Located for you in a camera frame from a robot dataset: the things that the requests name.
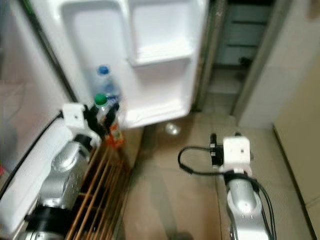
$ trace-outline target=refrigerator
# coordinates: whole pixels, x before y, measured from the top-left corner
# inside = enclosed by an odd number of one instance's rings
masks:
[[[208,0],[8,2],[4,59],[13,55],[12,49],[16,56],[1,86],[11,86],[8,79],[19,75],[21,79],[13,81],[17,84],[13,88],[27,89],[30,98],[19,101],[17,113],[21,117],[9,122],[13,130],[22,129],[23,134],[14,135],[3,123],[0,126],[1,132],[7,129],[18,143],[15,151],[9,151],[16,154],[6,159],[14,165],[64,103],[92,106],[92,85],[100,65],[110,67],[120,88],[122,129],[186,116],[193,102],[208,4]],[[28,156],[0,201],[3,237],[19,231],[35,204],[52,158],[72,137],[60,121],[48,134],[51,143],[41,143],[33,157]]]

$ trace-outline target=bottle cap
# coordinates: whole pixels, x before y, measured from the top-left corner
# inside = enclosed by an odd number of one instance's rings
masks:
[[[103,93],[98,93],[94,97],[94,102],[97,106],[104,106],[107,104],[107,96]]]
[[[106,65],[101,65],[98,67],[97,72],[100,75],[106,75],[110,72],[110,70]]]

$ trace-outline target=green bottle cap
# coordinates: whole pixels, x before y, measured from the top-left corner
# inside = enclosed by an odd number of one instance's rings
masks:
[[[94,97],[95,105],[102,107],[107,104],[107,96],[103,93],[98,93]]]

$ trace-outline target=wire rack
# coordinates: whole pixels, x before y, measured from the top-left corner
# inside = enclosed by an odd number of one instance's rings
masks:
[[[131,173],[125,156],[105,144],[92,154],[67,240],[112,238]]]

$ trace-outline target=white wall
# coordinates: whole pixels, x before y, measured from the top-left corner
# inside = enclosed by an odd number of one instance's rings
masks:
[[[1,32],[0,163],[10,172],[68,98],[20,6],[13,0],[7,9]]]
[[[274,48],[239,120],[240,126],[270,129],[312,67],[320,49],[320,17],[307,18],[309,5],[307,0],[292,1]]]

